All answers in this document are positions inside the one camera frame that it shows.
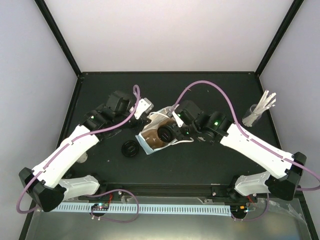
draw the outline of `white perforated rail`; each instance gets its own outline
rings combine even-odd
[[[90,213],[94,203],[62,202],[52,212]],[[109,209],[95,210],[94,213],[135,214],[136,204],[111,203]],[[230,207],[224,205],[170,205],[170,204],[139,204],[140,214],[180,214],[180,215],[218,215],[231,216]]]

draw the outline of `black round lid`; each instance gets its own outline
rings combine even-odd
[[[131,158],[139,152],[139,144],[133,140],[126,141],[121,148],[121,152],[128,158]]]

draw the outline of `black tabletop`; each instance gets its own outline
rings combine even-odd
[[[246,110],[256,104],[262,89],[253,73],[88,73],[72,115],[68,134],[84,119],[84,114],[105,103],[108,96],[120,90],[132,93],[138,84],[141,96],[154,104],[154,111],[172,106],[185,87],[198,80],[219,85],[229,96],[241,121]],[[207,113],[223,112],[232,119],[230,109],[222,95],[209,85],[194,86],[183,98],[194,101]],[[251,128],[251,133],[273,146],[277,136],[267,113]],[[76,163],[74,177],[96,173],[108,183],[156,185],[212,185],[229,184],[234,175],[252,175],[264,169],[242,154],[221,144],[194,142],[167,147],[146,155],[140,148],[132,157],[122,155],[124,142],[135,140],[129,130],[98,143],[87,151],[88,160]]]

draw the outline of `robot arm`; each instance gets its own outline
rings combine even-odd
[[[121,129],[131,129],[134,133],[139,133],[145,125],[150,123],[145,113],[153,108],[153,104],[147,98],[141,99],[137,111],[120,129],[90,134],[73,140],[80,135],[122,122],[132,112],[133,102],[131,96],[120,91],[114,92],[107,103],[88,112],[85,115],[85,121],[78,125],[46,160],[33,169],[25,167],[20,171],[19,177],[24,187],[34,176],[42,172],[27,192],[43,211],[49,212],[64,200],[82,195],[93,195],[99,190],[99,181],[91,175],[73,179],[62,179],[62,177],[75,162],[78,160],[84,162],[87,158],[86,151],[103,139],[114,136]],[[55,155],[57,156],[54,161],[45,168],[48,161]]]
[[[224,114],[214,112],[207,115],[192,101],[182,102],[172,116],[175,119],[174,124],[158,129],[162,141],[170,143],[172,137],[166,139],[166,136],[173,136],[179,141],[191,137],[201,142],[220,143],[240,152],[266,170],[249,176],[235,176],[230,185],[230,196],[233,200],[237,200],[237,195],[259,193],[272,193],[288,201],[293,199],[303,171],[278,156],[304,165],[305,155],[300,152],[294,155],[285,152],[242,129],[248,135],[244,136],[238,126],[229,121]]]

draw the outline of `bundle of white sticks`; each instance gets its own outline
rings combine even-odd
[[[276,102],[276,93],[272,93],[268,96],[269,91],[264,91],[259,103],[256,105],[255,109],[252,111],[252,113],[242,119],[242,123],[247,127],[252,127],[253,123],[257,118],[263,114],[264,111],[272,108],[275,106]]]

